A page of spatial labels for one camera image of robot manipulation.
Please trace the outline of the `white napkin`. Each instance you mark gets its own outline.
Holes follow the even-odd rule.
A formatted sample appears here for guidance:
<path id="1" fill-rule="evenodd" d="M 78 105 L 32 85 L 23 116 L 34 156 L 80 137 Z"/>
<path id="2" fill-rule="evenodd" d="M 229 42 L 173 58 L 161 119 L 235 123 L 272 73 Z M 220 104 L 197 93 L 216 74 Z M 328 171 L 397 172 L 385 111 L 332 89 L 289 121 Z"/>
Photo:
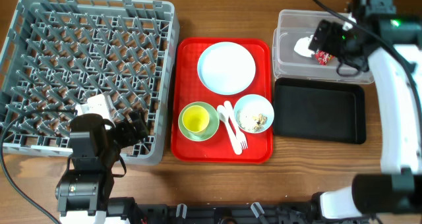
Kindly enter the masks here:
<path id="1" fill-rule="evenodd" d="M 300 56 L 311 58 L 315 54 L 315 51 L 309 49 L 309 45 L 312 41 L 312 38 L 313 38 L 313 35 L 310 35 L 310 36 L 300 38 L 299 40 L 297 40 L 293 48 L 294 52 L 296 52 Z"/>

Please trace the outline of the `food scraps rice and nuts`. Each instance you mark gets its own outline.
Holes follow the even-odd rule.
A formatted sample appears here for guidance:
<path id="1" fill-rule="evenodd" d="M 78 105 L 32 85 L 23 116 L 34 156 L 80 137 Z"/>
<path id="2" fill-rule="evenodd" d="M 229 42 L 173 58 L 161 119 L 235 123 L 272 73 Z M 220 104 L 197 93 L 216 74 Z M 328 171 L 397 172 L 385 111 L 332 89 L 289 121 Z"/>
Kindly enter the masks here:
<path id="1" fill-rule="evenodd" d="M 264 130 L 268 117 L 262 113 L 241 110 L 237 113 L 239 127 L 246 132 L 260 132 Z"/>

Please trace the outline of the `light blue bowl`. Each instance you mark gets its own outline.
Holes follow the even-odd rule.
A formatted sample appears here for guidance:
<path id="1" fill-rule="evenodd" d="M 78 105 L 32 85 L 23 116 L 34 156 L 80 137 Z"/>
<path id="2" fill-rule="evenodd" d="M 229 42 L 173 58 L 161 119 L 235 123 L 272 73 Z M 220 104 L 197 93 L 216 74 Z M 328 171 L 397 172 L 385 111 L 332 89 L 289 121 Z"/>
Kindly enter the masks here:
<path id="1" fill-rule="evenodd" d="M 237 113 L 241 110 L 253 111 L 255 113 L 262 113 L 268 117 L 267 124 L 264 130 L 260 132 L 248 132 L 252 134 L 258 134 L 269 129 L 274 121 L 274 109 L 272 104 L 263 96 L 257 94 L 248 94 L 241 97 L 235 103 L 233 108 L 235 113 L 235 119 L 237 121 Z"/>

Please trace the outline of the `yellow cup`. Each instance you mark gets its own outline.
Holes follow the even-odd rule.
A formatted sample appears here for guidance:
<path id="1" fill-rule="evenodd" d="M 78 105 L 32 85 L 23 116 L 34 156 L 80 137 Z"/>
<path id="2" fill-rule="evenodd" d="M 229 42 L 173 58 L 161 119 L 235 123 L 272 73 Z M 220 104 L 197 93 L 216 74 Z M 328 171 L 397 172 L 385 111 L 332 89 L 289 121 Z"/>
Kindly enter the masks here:
<path id="1" fill-rule="evenodd" d="M 183 126 L 193 134 L 203 134 L 209 122 L 208 111 L 200 105 L 190 105 L 182 114 Z"/>

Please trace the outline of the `red snack wrapper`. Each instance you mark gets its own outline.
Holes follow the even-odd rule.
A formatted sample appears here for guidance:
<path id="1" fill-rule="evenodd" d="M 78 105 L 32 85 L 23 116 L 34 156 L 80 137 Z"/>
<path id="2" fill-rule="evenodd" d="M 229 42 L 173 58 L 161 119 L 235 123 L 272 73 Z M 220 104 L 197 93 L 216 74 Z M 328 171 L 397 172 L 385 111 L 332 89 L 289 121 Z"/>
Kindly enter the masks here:
<path id="1" fill-rule="evenodd" d="M 314 54 L 314 57 L 318 61 L 318 63 L 322 66 L 326 66 L 334 58 L 333 55 L 323 52 L 323 51 L 317 51 Z"/>

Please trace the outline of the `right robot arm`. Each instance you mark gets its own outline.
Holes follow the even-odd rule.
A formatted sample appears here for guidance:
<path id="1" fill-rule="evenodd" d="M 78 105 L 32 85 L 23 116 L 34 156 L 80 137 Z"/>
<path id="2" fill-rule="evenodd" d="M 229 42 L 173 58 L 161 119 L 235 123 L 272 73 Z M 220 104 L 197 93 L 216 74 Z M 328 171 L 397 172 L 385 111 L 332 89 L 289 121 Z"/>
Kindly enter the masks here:
<path id="1" fill-rule="evenodd" d="M 321 20 L 309 48 L 372 72 L 382 124 L 381 172 L 319 194 L 320 218 L 421 213 L 421 20 L 372 14 L 350 30 Z"/>

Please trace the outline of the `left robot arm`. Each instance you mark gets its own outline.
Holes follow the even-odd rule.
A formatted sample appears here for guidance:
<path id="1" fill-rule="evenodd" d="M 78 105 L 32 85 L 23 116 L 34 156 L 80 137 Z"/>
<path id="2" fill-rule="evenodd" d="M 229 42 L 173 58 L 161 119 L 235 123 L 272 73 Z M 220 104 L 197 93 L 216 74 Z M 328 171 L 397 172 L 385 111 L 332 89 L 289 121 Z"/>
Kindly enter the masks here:
<path id="1" fill-rule="evenodd" d="M 132 111 L 116 123 L 84 114 L 73 119 L 70 128 L 73 152 L 55 191 L 60 222 L 147 223 L 134 198 L 110 196 L 118 177 L 112 167 L 123 162 L 121 150 L 148 136 L 143 111 Z"/>

